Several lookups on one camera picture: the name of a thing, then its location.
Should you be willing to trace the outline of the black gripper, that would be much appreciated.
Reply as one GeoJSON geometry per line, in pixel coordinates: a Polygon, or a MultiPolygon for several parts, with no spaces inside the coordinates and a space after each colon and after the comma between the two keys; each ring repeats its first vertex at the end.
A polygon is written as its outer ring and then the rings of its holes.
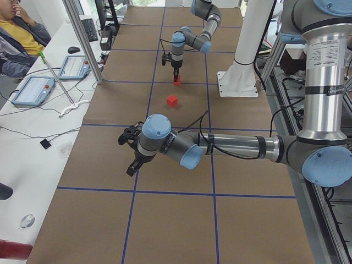
{"type": "Polygon", "coordinates": [[[171,65],[173,67],[173,78],[174,75],[179,75],[179,68],[183,65],[183,55],[171,54],[171,65]]]}
{"type": "Polygon", "coordinates": [[[150,156],[150,155],[143,154],[138,149],[136,149],[134,151],[135,159],[132,161],[132,163],[129,165],[129,167],[126,170],[127,175],[131,177],[135,175],[138,172],[138,170],[142,167],[142,165],[144,163],[151,162],[154,159],[155,155],[156,155],[155,152],[153,152],[152,155],[150,156]]]}

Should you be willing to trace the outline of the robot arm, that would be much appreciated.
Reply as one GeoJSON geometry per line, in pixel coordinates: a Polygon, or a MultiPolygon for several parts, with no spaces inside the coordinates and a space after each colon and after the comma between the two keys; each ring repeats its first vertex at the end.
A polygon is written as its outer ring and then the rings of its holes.
{"type": "Polygon", "coordinates": [[[194,34],[191,28],[183,26],[174,32],[171,39],[171,51],[162,56],[162,64],[171,63],[173,67],[173,84],[180,84],[179,69],[183,65],[183,54],[186,45],[206,54],[211,48],[211,40],[217,28],[221,24],[219,8],[211,1],[193,1],[191,5],[193,15],[206,22],[202,32],[194,34]]]}
{"type": "MultiPolygon", "coordinates": [[[[171,84],[171,75],[158,60],[153,59],[160,48],[158,37],[170,37],[183,25],[199,30],[201,21],[184,8],[156,9],[156,21],[151,20],[153,9],[133,8],[126,19],[126,29],[137,48],[135,74],[120,84],[124,90],[126,124],[144,120],[152,114],[164,114],[174,129],[188,127],[196,131],[194,120],[204,117],[202,132],[231,136],[267,137],[271,110],[268,97],[260,91],[257,97],[221,97],[216,85],[216,72],[230,63],[230,50],[237,44],[243,20],[236,8],[221,9],[223,23],[216,32],[213,51],[207,55],[188,52],[181,73],[183,84],[171,84]]],[[[136,175],[138,191],[166,193],[207,193],[211,183],[218,193],[290,195],[291,178],[285,165],[267,159],[237,159],[218,151],[204,156],[199,165],[188,170],[179,162],[157,154],[136,175]]]]}

